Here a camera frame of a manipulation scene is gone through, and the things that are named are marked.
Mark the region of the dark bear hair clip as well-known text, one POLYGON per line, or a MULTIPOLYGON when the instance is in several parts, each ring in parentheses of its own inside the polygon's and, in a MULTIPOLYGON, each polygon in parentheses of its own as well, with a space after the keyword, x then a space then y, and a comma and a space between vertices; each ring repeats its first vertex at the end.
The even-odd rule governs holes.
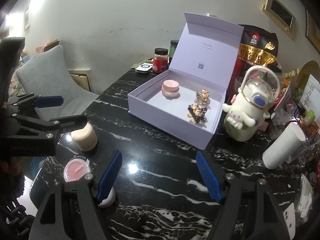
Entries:
POLYGON ((207 122, 207 118, 205 114, 207 112, 207 107, 200 107, 197 104, 191 104, 188 106, 188 114, 189 122, 192 124, 199 124, 200 122, 207 122))

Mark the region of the white paper roll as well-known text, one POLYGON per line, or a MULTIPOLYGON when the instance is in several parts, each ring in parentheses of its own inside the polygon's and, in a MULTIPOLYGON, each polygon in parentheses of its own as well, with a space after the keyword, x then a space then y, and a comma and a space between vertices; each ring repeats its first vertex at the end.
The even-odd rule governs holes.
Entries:
POLYGON ((262 160, 272 170, 282 164, 306 140, 305 134, 296 122, 291 122, 274 143, 265 150, 262 160))

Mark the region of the white round case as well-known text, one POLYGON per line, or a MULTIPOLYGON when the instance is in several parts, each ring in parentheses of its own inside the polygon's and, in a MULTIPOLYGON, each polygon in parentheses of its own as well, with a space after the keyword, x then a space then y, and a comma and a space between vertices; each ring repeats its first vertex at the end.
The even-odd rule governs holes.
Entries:
POLYGON ((111 191, 108 194, 108 197, 104 199, 98 206, 101 208, 109 207, 111 206, 116 199, 116 192, 114 190, 114 187, 111 188, 111 191))

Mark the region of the pink blush compact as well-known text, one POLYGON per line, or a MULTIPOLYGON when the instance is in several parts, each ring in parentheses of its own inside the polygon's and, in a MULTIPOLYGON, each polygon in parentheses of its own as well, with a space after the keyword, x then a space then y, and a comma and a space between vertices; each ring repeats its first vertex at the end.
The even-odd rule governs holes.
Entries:
POLYGON ((71 158, 63 169, 65 182, 80 180, 85 174, 91 173, 92 165, 88 158, 78 155, 71 158))

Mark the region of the red spice jar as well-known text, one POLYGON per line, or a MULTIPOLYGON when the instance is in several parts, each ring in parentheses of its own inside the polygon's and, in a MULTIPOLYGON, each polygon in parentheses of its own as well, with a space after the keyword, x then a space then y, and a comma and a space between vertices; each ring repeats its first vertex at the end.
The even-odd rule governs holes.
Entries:
POLYGON ((162 73, 168 68, 168 49, 155 48, 152 62, 152 71, 162 73))

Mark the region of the grey leaf pattern cushion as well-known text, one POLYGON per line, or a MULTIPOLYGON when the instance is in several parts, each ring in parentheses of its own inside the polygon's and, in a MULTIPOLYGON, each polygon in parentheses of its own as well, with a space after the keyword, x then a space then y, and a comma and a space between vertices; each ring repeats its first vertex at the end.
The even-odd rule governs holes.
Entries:
POLYGON ((82 114, 98 97, 81 88, 71 77, 65 63, 61 45, 34 55, 16 70, 16 76, 26 93, 41 96, 62 96, 60 107, 37 108, 43 120, 82 114))

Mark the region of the gold picture frame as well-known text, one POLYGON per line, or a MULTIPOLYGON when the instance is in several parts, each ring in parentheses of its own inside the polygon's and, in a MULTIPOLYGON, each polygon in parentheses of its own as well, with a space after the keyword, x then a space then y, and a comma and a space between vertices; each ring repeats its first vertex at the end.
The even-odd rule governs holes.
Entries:
POLYGON ((266 14, 288 37, 293 38, 295 16, 278 0, 264 0, 262 12, 266 14))

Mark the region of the pink round lidded jar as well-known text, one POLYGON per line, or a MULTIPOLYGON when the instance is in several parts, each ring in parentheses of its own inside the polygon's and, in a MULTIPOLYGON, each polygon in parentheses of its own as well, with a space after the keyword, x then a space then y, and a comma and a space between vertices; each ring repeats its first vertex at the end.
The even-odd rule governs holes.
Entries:
POLYGON ((165 80, 161 89, 163 96, 166 98, 177 98, 179 96, 180 84, 175 80, 165 80))

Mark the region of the black oatmeal bag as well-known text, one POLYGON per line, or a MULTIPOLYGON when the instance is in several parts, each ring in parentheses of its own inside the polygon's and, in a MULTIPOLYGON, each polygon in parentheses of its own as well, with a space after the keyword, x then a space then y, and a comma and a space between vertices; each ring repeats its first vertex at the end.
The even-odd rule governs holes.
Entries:
POLYGON ((254 25, 241 24, 244 28, 238 59, 242 62, 255 65, 272 64, 278 56, 279 41, 276 33, 271 33, 254 25))

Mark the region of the open lavender gift box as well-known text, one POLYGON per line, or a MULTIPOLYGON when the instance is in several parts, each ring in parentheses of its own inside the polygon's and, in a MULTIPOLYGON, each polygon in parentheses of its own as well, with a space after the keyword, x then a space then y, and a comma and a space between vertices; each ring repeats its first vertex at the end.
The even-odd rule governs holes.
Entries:
POLYGON ((203 150, 219 124, 244 28, 214 17, 184 16, 186 24, 169 69, 128 94, 129 113, 203 150), (180 84, 177 98, 163 96, 165 80, 180 84), (192 124, 188 106, 202 89, 209 91, 207 122, 192 124))

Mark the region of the white card tin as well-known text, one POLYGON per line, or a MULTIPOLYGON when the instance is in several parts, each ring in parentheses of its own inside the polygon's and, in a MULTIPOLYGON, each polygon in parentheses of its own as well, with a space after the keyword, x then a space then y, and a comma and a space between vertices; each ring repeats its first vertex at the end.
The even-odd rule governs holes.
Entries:
POLYGON ((140 73, 140 74, 147 74, 151 71, 152 71, 152 64, 150 64, 150 63, 143 63, 135 68, 135 72, 140 73))

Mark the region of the clear bear hair clip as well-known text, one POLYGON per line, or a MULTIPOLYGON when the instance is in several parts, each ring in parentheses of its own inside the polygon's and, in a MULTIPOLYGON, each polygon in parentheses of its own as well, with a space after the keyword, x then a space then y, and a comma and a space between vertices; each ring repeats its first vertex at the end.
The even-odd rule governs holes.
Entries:
POLYGON ((201 105, 209 105, 210 104, 209 91, 207 89, 203 89, 200 92, 196 92, 196 98, 194 102, 201 105))

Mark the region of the white cinnamoroll water bottle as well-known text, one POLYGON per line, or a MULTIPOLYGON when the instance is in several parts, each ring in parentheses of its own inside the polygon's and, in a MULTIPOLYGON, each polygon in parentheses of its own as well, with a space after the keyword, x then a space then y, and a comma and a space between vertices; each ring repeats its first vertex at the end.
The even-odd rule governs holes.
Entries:
POLYGON ((248 141, 265 119, 270 118, 268 111, 276 101, 280 89, 280 81, 272 70, 263 66, 249 68, 231 104, 222 105, 222 110, 226 113, 224 127, 229 136, 239 142, 248 141), (263 72, 273 77, 277 85, 276 91, 260 77, 249 78, 252 72, 263 72))

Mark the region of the green jar black lid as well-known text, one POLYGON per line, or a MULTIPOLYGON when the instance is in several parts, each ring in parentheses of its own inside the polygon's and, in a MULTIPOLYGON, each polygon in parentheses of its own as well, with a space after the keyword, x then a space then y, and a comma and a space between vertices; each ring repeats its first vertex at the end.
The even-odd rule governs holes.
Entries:
POLYGON ((171 64, 172 58, 174 56, 175 50, 177 48, 179 40, 171 40, 169 48, 169 64, 171 64))

